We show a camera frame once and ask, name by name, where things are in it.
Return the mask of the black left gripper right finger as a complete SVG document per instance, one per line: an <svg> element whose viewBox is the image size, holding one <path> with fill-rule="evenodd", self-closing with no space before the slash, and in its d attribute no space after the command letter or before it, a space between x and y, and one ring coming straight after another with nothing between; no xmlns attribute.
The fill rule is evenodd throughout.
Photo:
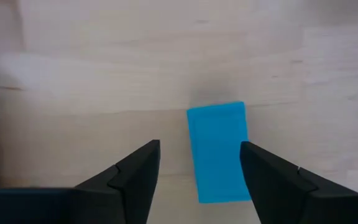
<svg viewBox="0 0 358 224"><path fill-rule="evenodd" d="M358 193L249 141L241 144L244 179L261 224L345 224Z"/></svg>

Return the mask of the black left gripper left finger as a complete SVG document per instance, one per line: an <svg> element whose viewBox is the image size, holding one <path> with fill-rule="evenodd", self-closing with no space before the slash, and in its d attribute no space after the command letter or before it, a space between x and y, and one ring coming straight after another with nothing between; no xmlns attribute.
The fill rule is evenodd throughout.
<svg viewBox="0 0 358 224"><path fill-rule="evenodd" d="M151 140L80 183L73 194L74 224L147 224L160 167L160 141Z"/></svg>

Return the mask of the cyan block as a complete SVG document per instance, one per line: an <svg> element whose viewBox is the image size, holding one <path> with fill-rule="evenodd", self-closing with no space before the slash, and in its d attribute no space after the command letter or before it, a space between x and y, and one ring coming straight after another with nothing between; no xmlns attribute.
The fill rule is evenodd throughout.
<svg viewBox="0 0 358 224"><path fill-rule="evenodd" d="M199 202L250 201L240 162L248 140L244 103L191 108L187 118Z"/></svg>

